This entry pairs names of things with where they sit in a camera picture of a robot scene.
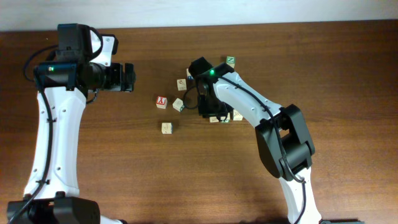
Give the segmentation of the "wooden block yellow side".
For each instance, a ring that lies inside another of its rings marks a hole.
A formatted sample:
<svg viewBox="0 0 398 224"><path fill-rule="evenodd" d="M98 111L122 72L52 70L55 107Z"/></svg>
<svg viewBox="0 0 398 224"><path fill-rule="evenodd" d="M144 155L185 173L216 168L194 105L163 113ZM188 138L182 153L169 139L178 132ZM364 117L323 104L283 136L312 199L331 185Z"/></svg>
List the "wooden block yellow side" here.
<svg viewBox="0 0 398 224"><path fill-rule="evenodd" d="M162 134L172 134L173 124L172 123L162 123L161 125Z"/></svg>

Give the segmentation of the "plain wooden picture block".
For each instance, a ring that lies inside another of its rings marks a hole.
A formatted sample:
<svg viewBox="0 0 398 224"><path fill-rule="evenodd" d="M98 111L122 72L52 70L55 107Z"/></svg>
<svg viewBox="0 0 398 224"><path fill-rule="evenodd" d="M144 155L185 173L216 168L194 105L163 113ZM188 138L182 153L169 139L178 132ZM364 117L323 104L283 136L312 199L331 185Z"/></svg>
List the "plain wooden picture block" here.
<svg viewBox="0 0 398 224"><path fill-rule="evenodd" d="M234 121L242 121L243 116L241 113L239 113L237 110L233 110L233 120Z"/></svg>

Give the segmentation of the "wooden block green A side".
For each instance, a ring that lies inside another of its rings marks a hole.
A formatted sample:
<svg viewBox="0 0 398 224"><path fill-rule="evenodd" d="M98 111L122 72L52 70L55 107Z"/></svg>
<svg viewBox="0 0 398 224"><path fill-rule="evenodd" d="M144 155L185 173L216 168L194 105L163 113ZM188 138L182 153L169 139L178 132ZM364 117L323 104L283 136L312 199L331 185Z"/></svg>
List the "wooden block green A side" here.
<svg viewBox="0 0 398 224"><path fill-rule="evenodd" d="M220 122L221 123L229 123L231 120L231 114L228 113L226 116L221 116L220 117Z"/></svg>

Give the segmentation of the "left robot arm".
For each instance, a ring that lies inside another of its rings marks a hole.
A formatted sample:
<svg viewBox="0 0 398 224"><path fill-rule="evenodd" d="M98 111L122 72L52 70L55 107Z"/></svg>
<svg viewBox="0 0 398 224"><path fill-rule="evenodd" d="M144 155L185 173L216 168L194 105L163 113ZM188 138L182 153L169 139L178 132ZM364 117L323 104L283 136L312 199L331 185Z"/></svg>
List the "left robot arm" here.
<svg viewBox="0 0 398 224"><path fill-rule="evenodd" d="M131 63L114 63L118 39L83 24L60 24L58 44L33 70L39 127L23 198L7 205L9 223L111 223L99 205L80 197L77 150L87 105L100 91L131 92Z"/></svg>

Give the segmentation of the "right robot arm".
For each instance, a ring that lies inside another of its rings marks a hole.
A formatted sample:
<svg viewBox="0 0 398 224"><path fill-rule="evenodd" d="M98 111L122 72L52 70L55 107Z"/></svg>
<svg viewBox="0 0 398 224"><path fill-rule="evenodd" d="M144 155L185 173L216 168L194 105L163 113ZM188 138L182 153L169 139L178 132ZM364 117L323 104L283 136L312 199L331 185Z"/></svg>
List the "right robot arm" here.
<svg viewBox="0 0 398 224"><path fill-rule="evenodd" d="M326 223L317 209L311 184L315 146L301 110L274 103L243 81L227 63L217 66L204 57L189 68L201 116L224 121L237 110L255 130L259 157L279 180L287 203L289 223Z"/></svg>

